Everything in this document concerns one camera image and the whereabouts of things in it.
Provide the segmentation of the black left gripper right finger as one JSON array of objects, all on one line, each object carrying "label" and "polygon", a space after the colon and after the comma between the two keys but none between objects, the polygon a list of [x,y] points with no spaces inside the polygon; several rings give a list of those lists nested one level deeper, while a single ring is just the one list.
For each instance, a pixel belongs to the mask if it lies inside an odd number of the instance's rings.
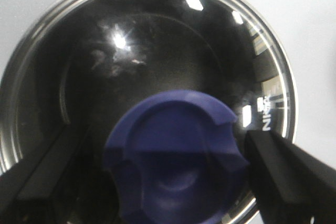
[{"label": "black left gripper right finger", "polygon": [[272,131],[248,131],[245,155],[264,223],[335,223],[335,169]]}]

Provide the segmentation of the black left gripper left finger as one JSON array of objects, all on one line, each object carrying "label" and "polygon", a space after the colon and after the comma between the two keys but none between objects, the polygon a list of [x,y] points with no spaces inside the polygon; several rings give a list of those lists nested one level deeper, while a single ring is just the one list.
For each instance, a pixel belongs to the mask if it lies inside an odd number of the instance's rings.
[{"label": "black left gripper left finger", "polygon": [[1,176],[1,223],[67,223],[85,172],[86,126],[65,126]]}]

